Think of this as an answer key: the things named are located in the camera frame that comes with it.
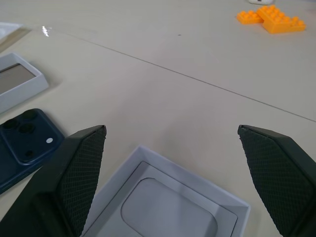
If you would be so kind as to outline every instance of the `lego brick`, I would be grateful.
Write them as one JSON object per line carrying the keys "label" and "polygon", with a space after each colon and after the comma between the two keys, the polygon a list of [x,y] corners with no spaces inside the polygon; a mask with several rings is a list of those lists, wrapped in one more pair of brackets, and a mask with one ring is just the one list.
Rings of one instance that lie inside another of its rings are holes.
{"label": "lego brick", "polygon": [[303,31],[306,28],[304,21],[297,16],[293,18],[286,16],[274,5],[263,6],[257,13],[264,20],[263,27],[271,34]]}
{"label": "lego brick", "polygon": [[263,19],[253,11],[242,11],[237,14],[237,20],[242,24],[262,23]]}

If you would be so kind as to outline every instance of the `white box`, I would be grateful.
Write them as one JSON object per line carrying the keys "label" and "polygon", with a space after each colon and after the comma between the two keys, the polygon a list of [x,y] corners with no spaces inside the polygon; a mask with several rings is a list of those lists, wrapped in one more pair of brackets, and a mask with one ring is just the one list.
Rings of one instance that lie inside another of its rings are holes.
{"label": "white box", "polygon": [[0,113],[48,88],[48,83],[44,75],[17,54],[10,53],[0,57],[0,71],[15,64],[22,65],[32,73],[34,77],[26,81],[22,79],[20,84],[12,88],[8,87],[8,90],[3,91],[3,88],[7,86],[10,81],[7,81],[7,76],[2,77],[0,74]]}
{"label": "white box", "polygon": [[195,237],[241,237],[249,212],[245,201],[140,146],[94,197],[82,236],[177,237],[196,227]]}

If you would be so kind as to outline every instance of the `white object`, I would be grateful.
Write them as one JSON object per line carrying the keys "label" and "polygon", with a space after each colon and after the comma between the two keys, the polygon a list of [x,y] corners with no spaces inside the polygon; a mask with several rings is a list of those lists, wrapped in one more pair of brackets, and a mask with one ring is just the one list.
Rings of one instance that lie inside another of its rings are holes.
{"label": "white object", "polygon": [[241,237],[249,212],[245,201],[138,147],[94,197],[82,233]]}
{"label": "white object", "polygon": [[248,0],[252,4],[270,5],[274,0]]}
{"label": "white object", "polygon": [[22,65],[34,77],[27,80],[17,78],[12,82],[7,75],[0,73],[0,113],[48,88],[44,75],[17,54],[0,57],[0,71],[15,64]]}
{"label": "white object", "polygon": [[8,35],[22,26],[23,24],[0,22],[0,43],[3,43]]}

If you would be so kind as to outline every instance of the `dark blue phone case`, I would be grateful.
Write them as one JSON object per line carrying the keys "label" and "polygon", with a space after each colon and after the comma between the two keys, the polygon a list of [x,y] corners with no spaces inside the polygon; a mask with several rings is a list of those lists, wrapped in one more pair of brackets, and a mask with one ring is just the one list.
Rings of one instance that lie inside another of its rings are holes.
{"label": "dark blue phone case", "polygon": [[40,109],[0,125],[0,194],[46,162],[64,135]]}

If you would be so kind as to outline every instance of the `table surface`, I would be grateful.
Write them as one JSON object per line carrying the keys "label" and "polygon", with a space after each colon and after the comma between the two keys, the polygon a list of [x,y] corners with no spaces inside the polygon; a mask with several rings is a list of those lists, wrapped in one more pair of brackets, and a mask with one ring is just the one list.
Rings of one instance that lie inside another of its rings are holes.
{"label": "table surface", "polygon": [[[240,124],[271,129],[316,157],[316,3],[276,4],[307,30],[274,36],[241,25],[236,13],[257,8],[243,1],[2,2],[1,21],[31,29],[2,54],[20,54],[50,88],[0,123],[40,108],[65,135],[105,124],[97,192],[143,144],[248,202],[245,237],[279,237],[237,135]],[[29,179],[0,195],[0,219]]]}

